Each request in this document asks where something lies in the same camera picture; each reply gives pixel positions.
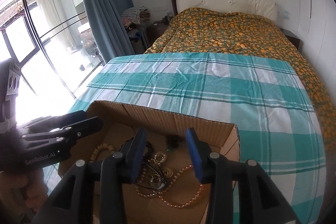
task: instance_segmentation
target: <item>electrical outlet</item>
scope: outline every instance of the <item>electrical outlet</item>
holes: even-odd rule
[[[288,19],[290,18],[290,13],[288,11],[279,11],[278,13],[279,17],[282,17],[284,19]]]
[[[167,5],[158,5],[158,6],[153,7],[154,12],[165,11],[165,10],[168,10]]]

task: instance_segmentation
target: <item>wooden bed frame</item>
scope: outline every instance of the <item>wooden bed frame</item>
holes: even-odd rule
[[[174,16],[176,16],[177,15],[176,0],[171,0],[171,4],[173,5]]]

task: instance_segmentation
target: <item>nightstand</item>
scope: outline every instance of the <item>nightstand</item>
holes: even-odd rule
[[[155,21],[147,28],[147,36],[149,40],[149,46],[152,46],[156,39],[158,39],[167,30],[169,24],[162,21]]]
[[[300,39],[289,30],[280,29],[287,39],[299,50]]]

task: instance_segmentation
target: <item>black window frame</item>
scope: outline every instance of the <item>black window frame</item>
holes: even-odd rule
[[[46,39],[43,39],[43,41],[41,40],[41,38],[43,38],[44,36],[46,36],[48,33],[50,33],[52,30],[54,30],[55,28],[61,26],[62,24],[68,22],[69,20],[80,16],[81,14],[83,14],[84,12],[81,12],[77,15],[74,15],[73,17],[65,20],[64,22],[60,23],[59,25],[53,27],[51,30],[49,30],[47,33],[43,34],[42,36],[39,36],[36,30],[36,27],[34,25],[34,22],[31,18],[31,14],[30,14],[30,10],[37,7],[37,3],[33,2],[31,4],[28,5],[27,0],[22,0],[23,3],[23,8],[17,12],[15,15],[13,15],[10,19],[8,19],[3,25],[0,26],[0,31],[2,32],[3,38],[5,40],[5,44],[7,46],[7,49],[9,51],[9,54],[11,55],[11,57],[19,64],[20,67],[23,67],[35,54],[37,54],[39,51],[41,51],[44,55],[44,57],[46,58],[47,62],[49,63],[50,67],[52,68],[52,70],[54,71],[54,73],[57,75],[57,77],[59,78],[59,80],[61,81],[61,83],[63,84],[63,86],[67,89],[67,91],[71,94],[71,96],[76,99],[77,97],[75,96],[75,92],[83,85],[83,83],[87,80],[87,78],[100,66],[100,65],[105,65],[104,62],[102,62],[102,60],[100,59],[100,62],[88,73],[88,75],[80,82],[80,84],[75,88],[74,91],[71,91],[71,89],[68,87],[68,85],[66,84],[66,82],[62,79],[61,75],[57,72],[57,69],[55,68],[55,66],[53,65],[53,62],[51,61],[50,57],[48,56],[48,53],[46,52],[45,46],[48,44],[48,42],[50,42],[50,40],[57,35],[58,33],[62,32],[63,30],[69,28],[71,25],[79,22],[80,20],[82,20],[83,18],[80,18],[79,20],[71,23],[70,25],[67,25],[65,28],[63,28],[62,30],[60,30],[59,32],[57,32],[56,34],[53,34],[51,37],[46,37]],[[31,41],[33,42],[35,48],[34,50],[32,50],[21,62],[18,61],[18,58],[15,55],[15,52],[11,46],[11,42],[8,39],[8,36],[6,34],[6,27],[8,27],[12,22],[14,22],[15,20],[17,20],[18,18],[22,17],[24,19],[25,25],[26,25],[26,29],[28,31],[28,34],[31,38]],[[29,84],[29,82],[27,81],[27,79],[25,78],[24,75],[21,75],[21,77],[23,78],[24,82],[27,84],[27,86],[33,91],[33,93],[35,95],[38,95],[34,89],[32,88],[32,86]]]

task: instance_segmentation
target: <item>window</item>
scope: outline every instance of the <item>window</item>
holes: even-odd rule
[[[83,0],[0,0],[0,61],[22,77],[16,120],[67,113],[102,69]]]

